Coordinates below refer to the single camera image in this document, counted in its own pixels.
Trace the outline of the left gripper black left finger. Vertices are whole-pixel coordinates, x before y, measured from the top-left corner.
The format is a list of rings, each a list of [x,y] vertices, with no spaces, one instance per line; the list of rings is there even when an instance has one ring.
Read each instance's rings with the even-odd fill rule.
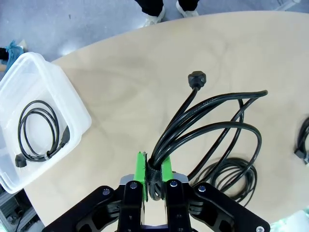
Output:
[[[117,189],[100,186],[54,220],[45,232],[101,232],[119,223],[119,232],[139,232],[143,223],[147,154],[137,154],[136,170]]]

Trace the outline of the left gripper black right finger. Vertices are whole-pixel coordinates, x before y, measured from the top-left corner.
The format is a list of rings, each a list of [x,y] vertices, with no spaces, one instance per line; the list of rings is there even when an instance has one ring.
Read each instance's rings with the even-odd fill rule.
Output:
[[[174,177],[170,158],[161,165],[164,199],[171,232],[191,232],[191,218],[213,232],[267,232],[269,223],[230,199],[212,185],[195,187]]]

